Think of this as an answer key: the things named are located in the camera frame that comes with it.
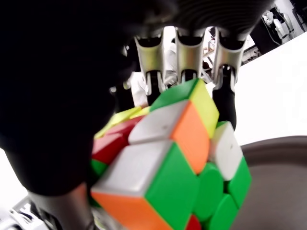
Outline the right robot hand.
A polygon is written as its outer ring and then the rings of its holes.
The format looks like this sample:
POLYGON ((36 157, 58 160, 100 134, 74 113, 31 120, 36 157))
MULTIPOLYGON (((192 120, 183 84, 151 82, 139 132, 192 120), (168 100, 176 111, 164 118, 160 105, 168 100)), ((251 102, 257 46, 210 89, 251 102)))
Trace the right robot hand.
POLYGON ((251 31, 269 0, 3 0, 0 146, 50 230, 94 230, 87 199, 94 135, 110 120, 110 88, 134 62, 134 36, 173 25, 251 31))

